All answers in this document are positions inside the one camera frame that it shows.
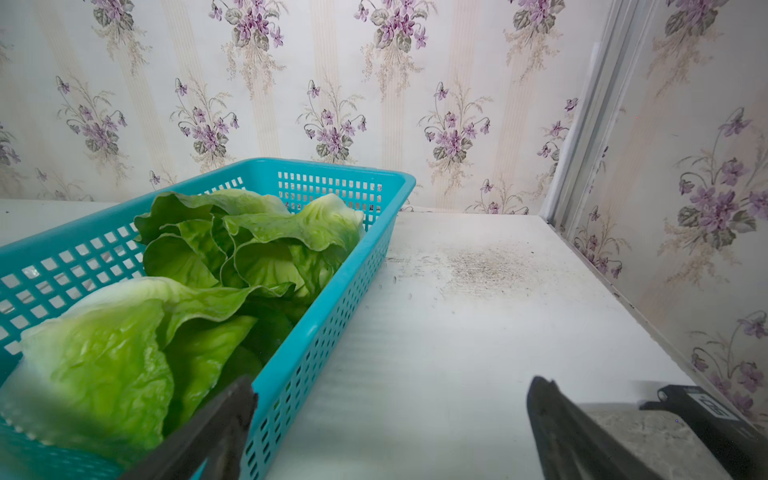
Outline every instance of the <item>green leafy vegetable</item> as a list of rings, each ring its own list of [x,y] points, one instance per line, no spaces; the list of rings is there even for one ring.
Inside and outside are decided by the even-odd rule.
[[[97,290],[22,333],[0,412],[42,442],[130,464],[163,439],[174,379],[161,350],[190,319],[228,319],[250,292],[153,277]]]
[[[218,190],[208,195],[183,195],[167,192],[157,195],[148,214],[134,218],[139,230],[138,242],[158,238],[165,225],[185,220],[209,220],[211,214],[288,214],[283,201],[273,195],[259,195],[248,190]]]
[[[240,315],[223,323],[193,319],[179,327],[165,349],[174,377],[174,395],[163,426],[165,435],[192,418],[205,395],[219,381],[224,364],[254,324],[256,318]]]

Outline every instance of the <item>floral wallpaper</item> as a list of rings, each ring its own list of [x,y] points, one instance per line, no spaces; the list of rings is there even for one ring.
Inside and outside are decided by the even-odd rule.
[[[701,382],[761,428],[767,15],[759,0],[657,2],[566,232]]]
[[[3,2],[0,195],[274,156],[404,170],[409,210],[536,214],[611,7],[567,2]]]

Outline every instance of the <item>turquoise basket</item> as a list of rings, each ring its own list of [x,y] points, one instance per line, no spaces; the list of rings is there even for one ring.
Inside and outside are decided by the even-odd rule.
[[[240,464],[242,479],[266,476],[288,428],[386,255],[395,218],[415,186],[408,174],[305,161],[254,158],[165,190],[208,194],[242,188],[282,198],[296,213],[335,193],[365,213],[367,234],[264,367],[253,390],[253,415]],[[61,315],[91,291],[143,276],[144,246],[133,219],[161,191],[135,198],[0,248],[0,378],[21,358],[22,330]],[[114,463],[84,452],[45,446],[0,422],[0,478],[113,479]]]

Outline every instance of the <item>metal frame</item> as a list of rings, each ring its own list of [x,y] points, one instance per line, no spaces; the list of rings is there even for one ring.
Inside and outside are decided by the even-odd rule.
[[[657,0],[616,0],[608,17],[599,63],[590,79],[581,123],[574,129],[563,180],[555,192],[554,211],[545,219],[570,238],[584,209],[591,179],[597,173],[604,145],[637,63],[641,41]]]

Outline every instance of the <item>white table surface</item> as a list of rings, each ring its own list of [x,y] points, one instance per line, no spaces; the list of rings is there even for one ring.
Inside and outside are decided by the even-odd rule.
[[[109,205],[0,200],[0,243]],[[541,218],[400,214],[268,478],[542,478],[536,375],[585,408],[693,384]]]

